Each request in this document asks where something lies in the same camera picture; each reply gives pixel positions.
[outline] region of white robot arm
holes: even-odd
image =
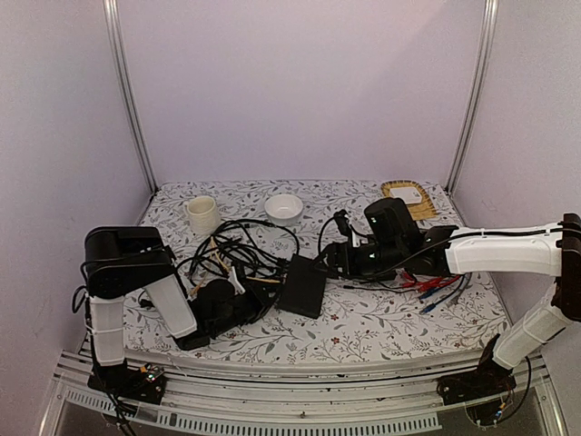
[[[481,232],[481,235],[461,237],[463,234],[477,232]],[[490,231],[484,229],[458,229],[451,235],[457,239],[446,249],[450,272],[520,272],[561,276],[561,243],[564,237],[562,223],[502,229],[495,233],[529,235],[502,236],[490,234]],[[493,351],[494,362],[507,370],[515,368],[525,356],[573,322],[553,304],[556,287],[556,283],[550,286],[545,296],[521,320],[500,335]]]
[[[144,288],[180,348],[208,343],[208,336],[198,332],[172,251],[153,227],[99,227],[87,234],[84,247],[85,322],[94,361],[89,387],[159,404],[165,389],[162,370],[127,366],[123,302],[127,293]]]
[[[539,273],[555,277],[555,283],[515,325],[488,343],[474,371],[439,379],[438,393],[446,404],[501,393],[507,385],[513,389],[512,370],[581,321],[581,220],[568,213],[560,223],[539,227],[460,228],[449,240],[445,254],[450,273]]]

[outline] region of white backdrop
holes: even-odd
[[[85,235],[134,223],[148,192],[103,3],[3,2],[0,39],[0,434],[25,436],[85,333],[71,313]]]
[[[120,2],[156,175],[444,183],[484,3]]]
[[[457,205],[475,226],[522,226],[581,214],[581,4],[501,2],[491,64]],[[513,319],[550,283],[499,274]],[[543,354],[571,435],[581,430],[581,329]]]

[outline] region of aluminum frame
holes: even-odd
[[[494,40],[494,32],[497,23],[498,0],[486,0],[484,9],[484,18],[482,20],[482,32],[480,34],[480,43],[478,48],[477,67],[474,73],[474,81],[472,82],[472,89],[470,91],[470,98],[468,100],[468,108],[462,124],[462,131],[458,141],[458,147],[452,162],[452,168],[446,182],[446,191],[450,196],[458,189],[458,182],[462,173],[462,167],[466,161],[468,148],[470,145],[470,138],[474,130],[474,123],[478,113],[478,105],[480,103],[480,96],[484,88],[486,73],[490,53],[492,52],[492,43]]]
[[[113,413],[112,405],[104,394],[86,387],[92,369],[87,345],[78,354],[62,353],[54,371],[54,401],[51,401],[45,415],[46,425],[40,433],[43,436],[54,434],[65,401],[102,413]],[[348,434],[348,428],[357,428],[359,433],[355,434],[364,436],[381,434],[377,433],[381,425],[391,425],[393,429],[399,423],[403,427],[401,431],[385,434],[419,433],[428,429],[417,427],[413,422],[429,420],[431,417],[432,428],[435,430],[439,426],[437,413],[464,407],[464,404],[443,404],[436,394],[437,378],[473,368],[476,362],[472,354],[457,353],[455,362],[440,361],[438,365],[407,368],[405,371],[401,367],[412,362],[400,362],[391,368],[387,367],[391,365],[384,365],[383,369],[376,367],[371,372],[359,367],[358,372],[350,375],[337,374],[335,368],[335,374],[327,374],[328,377],[279,373],[273,380],[268,377],[257,380],[256,374],[253,374],[254,382],[248,380],[251,374],[245,370],[238,370],[234,374],[214,369],[210,374],[201,371],[198,366],[200,362],[191,361],[190,365],[184,367],[167,365],[167,392],[162,404],[154,406],[140,403],[139,411],[132,421],[172,430],[197,430],[196,434],[208,435],[223,434],[217,427],[212,427],[218,422],[236,429],[245,428],[249,436],[249,428],[272,429],[264,432],[264,435],[275,434],[278,432],[276,429],[283,435],[307,435],[312,434],[308,431],[316,432],[316,429],[319,429],[319,435]],[[136,368],[143,364],[143,357],[136,359],[128,356],[128,363]],[[531,363],[531,390],[537,397],[546,433],[566,436],[567,430],[556,393],[540,354],[532,356]],[[230,364],[232,368],[237,366],[234,362]],[[515,377],[517,391],[522,391],[527,380],[525,363],[515,368]],[[494,398],[470,401],[466,405]],[[227,434],[243,432],[232,430]]]
[[[152,161],[149,157],[149,153],[145,145],[143,129],[139,121],[139,115],[137,114],[137,105],[133,96],[129,71],[127,69],[127,59],[125,58],[125,49],[123,46],[123,37],[121,32],[121,24],[119,22],[117,1],[103,0],[103,6],[105,11],[105,21],[107,22],[109,42],[111,43],[115,71],[119,80],[119,88],[121,89],[123,102],[125,105],[125,112],[127,114],[127,120],[131,128],[135,151],[137,152],[139,164],[142,168],[143,177],[145,178],[147,187],[149,188],[151,194],[154,194],[159,189],[159,186],[157,180],[155,179]]]

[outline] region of table surface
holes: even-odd
[[[421,185],[438,216],[419,222],[420,228],[461,225],[444,190],[434,183]],[[168,183],[153,198],[142,225],[157,227],[181,260],[193,255],[204,239],[190,230],[183,208],[185,201],[196,195],[211,195],[223,220],[266,219],[263,203],[269,196],[293,193],[301,198],[305,209],[300,222],[291,229],[300,239],[300,253],[314,257],[322,223],[340,209],[350,213],[356,229],[369,231],[363,209],[382,197],[380,187],[381,182],[374,181]],[[265,249],[290,258],[294,245],[289,235],[261,227],[252,228],[251,233]],[[342,239],[330,226],[323,246]],[[473,274],[457,304],[442,304],[425,315],[419,313],[422,307],[439,299],[445,291],[421,302],[415,292],[346,290],[342,288],[344,283],[328,281],[317,320],[274,307],[258,322],[232,329],[209,346],[190,352],[175,345],[156,310],[139,307],[139,293],[134,292],[125,302],[125,346],[139,352],[231,362],[381,362],[475,350],[508,327],[507,315],[487,273]]]

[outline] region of black cable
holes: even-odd
[[[363,288],[363,287],[359,287],[359,286],[351,286],[350,284],[344,284],[343,285],[343,289],[356,289],[356,290],[360,290],[360,291],[383,291],[383,292],[393,292],[393,293],[409,293],[409,292],[416,292],[415,289],[406,289],[406,288],[389,288],[389,287],[383,287],[383,288]]]
[[[509,413],[507,416],[500,417],[500,420],[498,420],[495,424],[481,425],[480,427],[495,427],[495,426],[501,424],[502,422],[509,420],[510,418],[512,418],[513,416],[515,416],[517,414],[517,412],[520,410],[522,405],[525,403],[525,400],[527,399],[527,396],[528,396],[528,392],[530,391],[531,379],[533,377],[533,368],[530,364],[530,359],[528,359],[528,356],[526,356],[525,359],[527,360],[528,376],[527,376],[527,387],[525,388],[525,393],[523,394],[523,398],[520,399],[520,401],[517,404],[517,407],[515,407],[512,410],[512,412]]]
[[[95,259],[93,261],[84,261],[83,263],[81,263],[81,266],[79,268],[81,270],[81,275],[83,276],[84,281],[87,282],[87,273],[85,270],[87,265],[91,265],[94,263],[99,264],[99,263],[119,262],[119,261],[124,261],[125,259],[131,259],[132,257],[142,256],[144,254],[149,254],[149,253],[167,253],[167,252],[165,251],[165,249],[163,247],[156,247],[156,248],[152,248],[151,250],[143,250],[142,252],[128,254],[128,255],[123,256],[123,257],[112,257],[110,259]]]
[[[562,227],[557,227],[554,229],[550,229],[548,230],[550,233],[557,233],[557,232],[572,232],[572,233],[579,233],[581,234],[581,231],[578,230],[574,230],[574,229],[564,229]],[[508,236],[508,237],[522,237],[522,236],[534,236],[537,234],[544,234],[547,233],[546,229],[541,229],[541,230],[533,230],[533,231],[528,231],[528,232],[503,232],[503,231],[484,231],[484,232],[470,232],[470,233],[462,233],[462,234],[455,234],[453,236],[450,236],[449,238],[446,238],[442,241],[438,241],[437,243],[433,243],[430,246],[423,248],[413,254],[411,254],[410,256],[408,256],[406,259],[404,259],[401,262],[396,263],[395,265],[390,266],[389,268],[382,270],[380,272],[376,272],[375,274],[372,274],[368,277],[355,277],[356,280],[369,280],[369,279],[373,279],[373,278],[379,278],[382,275],[389,273],[393,270],[396,270],[400,267],[402,267],[407,261],[409,261],[410,259],[413,259],[425,252],[428,252],[430,250],[433,250],[436,247],[439,247],[440,245],[444,245],[445,243],[449,243],[452,241],[456,241],[457,239],[462,239],[462,238],[470,238],[473,236]]]
[[[464,293],[464,291],[468,288],[468,285],[470,284],[470,282],[472,281],[472,272],[468,272],[467,274],[465,274],[466,277],[466,282],[464,283],[464,285],[462,286],[462,289],[460,289],[456,295],[454,295],[454,298],[452,299],[452,304],[458,304],[458,300],[459,298],[462,296],[462,294]]]
[[[113,405],[113,410],[115,411],[117,428],[123,433],[124,436],[137,436],[137,434],[133,430],[131,424],[127,420],[127,417],[125,416],[126,412],[127,413],[136,413],[137,409],[134,408],[133,406],[130,407],[127,404],[125,404],[124,402],[122,402],[121,400],[119,400],[119,394],[117,394],[114,391],[111,391],[110,389],[107,389],[107,387],[105,386],[105,383],[101,379],[101,376],[100,376],[99,370],[98,370],[99,363],[97,361],[97,356],[95,355],[94,338],[92,335],[90,335],[90,338],[91,338],[91,360],[93,362],[93,368],[94,368],[93,374],[94,374],[96,380],[101,385],[102,391],[105,392],[105,394],[107,395],[107,398],[109,399],[109,401]]]
[[[295,243],[295,253],[300,252],[299,238],[286,227],[261,220],[233,220],[222,223],[208,238],[200,243],[194,256],[180,261],[177,268],[180,269],[185,264],[190,264],[186,276],[193,286],[196,286],[193,277],[198,268],[218,277],[228,277],[229,272],[223,267],[222,263],[216,262],[212,258],[213,255],[218,254],[222,259],[230,261],[232,266],[242,269],[243,271],[240,271],[240,273],[243,273],[246,277],[282,280],[290,261],[262,250],[248,231],[249,226],[254,224],[278,228],[288,233]],[[242,231],[244,236],[234,239],[224,234],[233,230]],[[215,243],[214,247],[211,247],[212,240]]]
[[[440,298],[439,300],[437,300],[434,304],[436,304],[437,306],[439,304],[442,304],[445,300],[447,300],[448,298],[450,298],[452,295],[454,295],[456,292],[458,292],[463,286],[468,286],[468,282],[466,282],[466,276],[463,275],[460,278],[460,283],[458,284],[458,286],[456,286],[456,288],[454,289],[454,291],[452,291],[451,293],[449,293],[448,295]]]
[[[317,254],[320,254],[321,252],[321,243],[323,240],[323,234],[325,233],[325,229],[327,228],[327,226],[335,220],[334,216],[331,216],[324,224],[323,226],[320,228],[320,232],[319,232],[319,240],[317,241]]]
[[[363,234],[361,232],[358,232],[357,230],[355,230],[355,227],[353,227],[351,224],[349,224],[349,228],[351,229],[352,232],[354,232],[355,234],[357,234],[361,238],[365,238],[365,239],[369,239],[369,238],[375,239],[375,238],[373,238],[373,235]]]
[[[145,294],[146,290],[140,292],[139,297],[137,297],[137,303],[139,307],[142,309],[152,309],[155,307],[155,304],[151,300],[147,300],[145,298],[142,299],[142,296]]]
[[[83,296],[81,297],[81,300],[77,301],[76,298],[77,298],[80,291],[85,291],[86,289],[87,289],[86,285],[82,284],[81,286],[79,286],[78,288],[76,288],[74,290],[73,301],[71,302],[71,309],[73,309],[73,313],[79,312],[79,310],[83,306],[84,299],[85,299],[84,293],[83,293]]]

